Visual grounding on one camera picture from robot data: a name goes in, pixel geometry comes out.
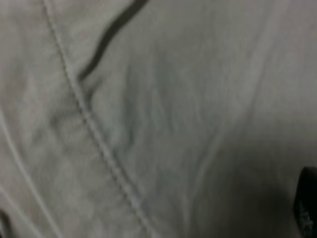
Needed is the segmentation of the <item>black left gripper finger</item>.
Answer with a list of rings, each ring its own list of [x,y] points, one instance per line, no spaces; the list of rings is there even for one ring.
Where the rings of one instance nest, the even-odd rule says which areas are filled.
[[[304,238],[317,237],[317,169],[304,167],[300,173],[293,212]]]

